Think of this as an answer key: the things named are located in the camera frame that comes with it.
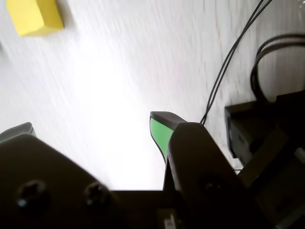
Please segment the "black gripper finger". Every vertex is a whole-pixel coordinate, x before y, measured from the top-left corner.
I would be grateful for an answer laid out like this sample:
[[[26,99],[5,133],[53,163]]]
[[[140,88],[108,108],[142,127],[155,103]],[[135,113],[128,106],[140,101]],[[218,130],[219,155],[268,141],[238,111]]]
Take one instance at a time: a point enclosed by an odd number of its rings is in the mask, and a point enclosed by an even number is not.
[[[270,223],[200,123],[171,112],[150,114],[151,136],[158,147],[161,124],[171,130],[165,159],[175,189],[183,198],[186,225],[193,229],[267,229]]]
[[[0,135],[3,229],[112,229],[108,190],[39,140],[31,123]]]

